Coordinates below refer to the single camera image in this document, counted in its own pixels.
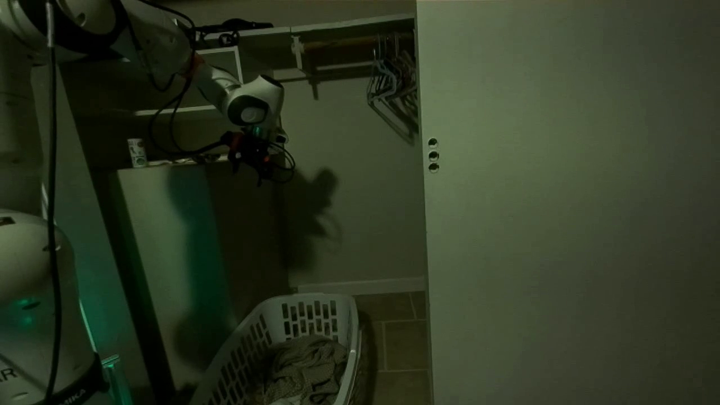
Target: white laundry basket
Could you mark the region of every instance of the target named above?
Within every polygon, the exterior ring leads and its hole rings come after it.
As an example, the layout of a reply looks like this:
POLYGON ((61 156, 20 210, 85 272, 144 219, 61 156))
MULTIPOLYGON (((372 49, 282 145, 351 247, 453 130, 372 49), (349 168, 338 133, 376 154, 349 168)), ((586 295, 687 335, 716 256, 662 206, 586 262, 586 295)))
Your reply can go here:
POLYGON ((210 366, 192 405, 247 405, 262 386, 266 354, 301 335, 338 341, 349 349, 336 405, 349 405, 361 366, 363 335, 355 300, 349 295, 297 294, 258 304, 210 366))

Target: tile floor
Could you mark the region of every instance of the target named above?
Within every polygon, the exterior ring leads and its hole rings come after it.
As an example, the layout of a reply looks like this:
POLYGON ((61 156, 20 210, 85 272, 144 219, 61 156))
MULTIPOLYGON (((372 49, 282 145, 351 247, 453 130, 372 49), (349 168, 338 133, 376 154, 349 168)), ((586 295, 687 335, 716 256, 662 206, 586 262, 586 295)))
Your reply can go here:
POLYGON ((426 295, 358 295, 355 300, 365 330, 355 405, 430 405, 426 295))

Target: white door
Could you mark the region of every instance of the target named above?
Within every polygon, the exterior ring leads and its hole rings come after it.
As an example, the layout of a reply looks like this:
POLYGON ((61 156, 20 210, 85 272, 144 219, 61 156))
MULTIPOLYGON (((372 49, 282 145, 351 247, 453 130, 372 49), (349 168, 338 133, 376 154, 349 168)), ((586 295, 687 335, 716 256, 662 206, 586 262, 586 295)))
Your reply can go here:
POLYGON ((720 400, 718 21, 419 0, 437 405, 720 400))

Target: white wall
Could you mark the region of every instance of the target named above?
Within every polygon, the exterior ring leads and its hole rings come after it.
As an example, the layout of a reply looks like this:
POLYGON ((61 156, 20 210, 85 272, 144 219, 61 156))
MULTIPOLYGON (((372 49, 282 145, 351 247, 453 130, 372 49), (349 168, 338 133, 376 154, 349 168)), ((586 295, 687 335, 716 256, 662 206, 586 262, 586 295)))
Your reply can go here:
POLYGON ((718 400, 720 7, 419 7, 435 404, 718 400))
POLYGON ((419 142, 366 108, 366 79, 288 85, 284 127, 299 179, 282 189, 290 281, 419 280, 419 142))

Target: cable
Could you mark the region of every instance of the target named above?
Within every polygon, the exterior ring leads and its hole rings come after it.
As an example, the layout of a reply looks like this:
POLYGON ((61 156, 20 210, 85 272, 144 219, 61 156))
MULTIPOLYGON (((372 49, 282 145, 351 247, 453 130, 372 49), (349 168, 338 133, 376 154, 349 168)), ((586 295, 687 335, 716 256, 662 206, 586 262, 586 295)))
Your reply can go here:
MULTIPOLYGON (((136 49, 140 49, 140 38, 138 38, 138 31, 136 31, 132 24, 129 21, 127 25, 129 25, 129 35, 130 35, 130 40, 132 40, 136 49)), ((176 83, 176 74, 174 74, 166 83, 160 83, 158 76, 155 76, 155 73, 154 73, 151 58, 149 58, 144 52, 140 52, 140 55, 141 55, 144 65, 147 65, 147 71, 149 71, 149 82, 151 82, 154 90, 155 90, 155 93, 166 93, 166 90, 171 90, 171 85, 176 83)))
POLYGON ((52 405, 55 386, 61 370, 61 341, 64 341, 64 295, 61 295, 61 270, 59 250, 55 232, 55 208, 56 208, 56 174, 59 174, 59 110, 56 110, 56 49, 55 49, 55 0, 45 0, 48 11, 48 49, 50 49, 50 168, 48 168, 48 252, 50 252, 50 276, 55 295, 55 341, 50 379, 45 389, 45 404, 52 405))
POLYGON ((171 106, 177 106, 177 97, 169 100, 166 103, 163 103, 155 116, 149 119, 149 142, 155 146, 155 151, 160 151, 165 157, 182 157, 177 151, 169 151, 165 148, 158 138, 155 138, 155 121, 160 119, 163 110, 171 108, 171 106))
POLYGON ((177 138, 176 138, 176 116, 177 116, 177 108, 181 108, 181 103, 182 103, 182 100, 185 100, 185 96, 186 96, 186 90, 190 90, 192 83, 193 83, 192 79, 185 82, 185 85, 182 85, 182 90, 181 90, 181 96, 177 96, 177 102, 176 102, 176 106, 174 106, 171 121, 169 121, 171 145, 174 145, 174 148, 177 148, 181 154, 186 154, 186 151, 177 145, 177 138))

